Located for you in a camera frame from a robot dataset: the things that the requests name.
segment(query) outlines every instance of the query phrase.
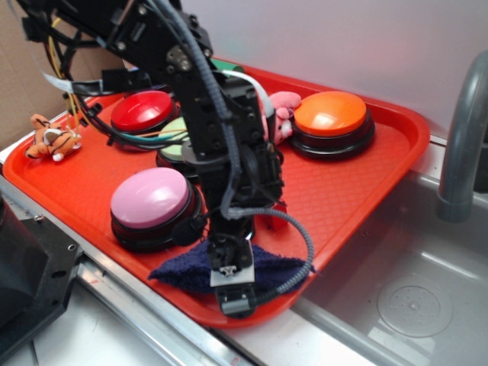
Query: cardboard box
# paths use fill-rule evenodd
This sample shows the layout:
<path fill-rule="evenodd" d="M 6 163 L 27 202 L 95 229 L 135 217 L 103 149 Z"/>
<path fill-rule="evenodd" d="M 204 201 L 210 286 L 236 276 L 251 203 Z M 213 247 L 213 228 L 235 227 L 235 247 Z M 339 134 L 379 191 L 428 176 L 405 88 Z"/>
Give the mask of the cardboard box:
<path fill-rule="evenodd" d="M 32 131 L 32 114 L 50 119 L 66 110 L 63 92 L 41 72 L 53 75 L 42 45 L 25 40 L 24 13 L 15 1 L 12 4 L 16 14 L 7 2 L 0 2 L 0 150 Z M 120 67 L 122 61 L 106 50 L 80 50 L 72 74 L 80 81 L 93 80 L 101 77 L 102 69 Z"/>

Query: blue towel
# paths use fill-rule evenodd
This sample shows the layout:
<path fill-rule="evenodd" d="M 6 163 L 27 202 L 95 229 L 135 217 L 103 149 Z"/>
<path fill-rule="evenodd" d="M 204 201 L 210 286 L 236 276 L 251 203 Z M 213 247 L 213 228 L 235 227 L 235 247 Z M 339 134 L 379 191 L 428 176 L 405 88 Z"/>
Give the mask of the blue towel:
<path fill-rule="evenodd" d="M 211 294 L 210 264 L 207 258 L 208 241 L 195 246 L 189 252 L 169 259 L 149 275 L 149 279 L 157 279 L 164 284 L 181 288 L 197 294 Z M 303 266 L 304 261 L 298 258 L 285 258 L 266 252 L 263 248 L 252 244 L 255 269 L 255 291 L 262 294 L 276 288 L 292 278 Z M 301 281 L 288 292 L 300 288 Z"/>

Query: red button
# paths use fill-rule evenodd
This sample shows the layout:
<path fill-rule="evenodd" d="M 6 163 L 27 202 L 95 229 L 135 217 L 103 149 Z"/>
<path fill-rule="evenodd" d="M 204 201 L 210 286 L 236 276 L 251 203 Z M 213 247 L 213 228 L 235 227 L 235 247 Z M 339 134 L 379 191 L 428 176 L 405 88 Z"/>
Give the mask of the red button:
<path fill-rule="evenodd" d="M 112 124 L 125 132 L 148 130 L 169 117 L 173 100 L 163 91 L 142 91 L 122 100 L 112 111 Z"/>

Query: stuffed tiger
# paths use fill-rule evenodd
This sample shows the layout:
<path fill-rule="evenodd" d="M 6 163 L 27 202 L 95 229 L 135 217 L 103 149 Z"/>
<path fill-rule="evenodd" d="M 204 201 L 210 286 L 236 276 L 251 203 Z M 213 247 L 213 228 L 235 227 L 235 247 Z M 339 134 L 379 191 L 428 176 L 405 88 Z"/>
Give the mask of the stuffed tiger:
<path fill-rule="evenodd" d="M 60 123 L 50 123 L 40 114 L 33 115 L 30 122 L 35 131 L 32 146 L 29 146 L 24 153 L 28 158 L 39 159 L 52 156 L 55 162 L 59 162 L 82 145 L 79 142 L 81 136 L 69 129 L 64 130 Z"/>

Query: plastic tray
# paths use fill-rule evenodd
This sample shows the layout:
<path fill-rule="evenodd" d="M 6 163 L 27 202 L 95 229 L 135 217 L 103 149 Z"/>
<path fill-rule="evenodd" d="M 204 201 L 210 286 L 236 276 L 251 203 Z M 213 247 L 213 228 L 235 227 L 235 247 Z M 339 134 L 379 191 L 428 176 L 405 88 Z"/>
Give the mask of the plastic tray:
<path fill-rule="evenodd" d="M 305 98 L 330 88 L 290 79 L 257 69 L 246 72 L 269 92 L 293 91 Z M 101 117 L 110 119 L 118 96 L 98 98 L 105 108 Z M 310 232 L 316 255 L 314 266 L 323 268 L 350 235 L 383 200 L 429 144 L 429 129 L 418 114 L 370 98 L 364 98 L 377 125 L 372 145 L 359 156 L 335 162 L 318 162 L 297 155 L 286 144 L 283 199 L 287 211 Z M 111 195 L 132 174 L 156 166 L 155 152 L 128 152 L 107 146 L 107 137 L 83 129 L 82 148 L 61 162 L 31 160 L 22 143 L 8 157 L 5 177 L 61 221 L 123 266 L 192 319 L 205 326 L 236 328 L 252 326 L 289 308 L 313 280 L 312 274 L 299 291 L 280 296 L 260 306 L 246 319 L 230 319 L 218 307 L 214 295 L 189 294 L 147 276 L 165 260 L 189 250 L 173 248 L 156 254 L 134 254 L 122 249 L 110 227 Z M 254 243 L 283 256 L 305 258 L 306 246 L 292 226 L 270 230 L 256 218 Z"/>

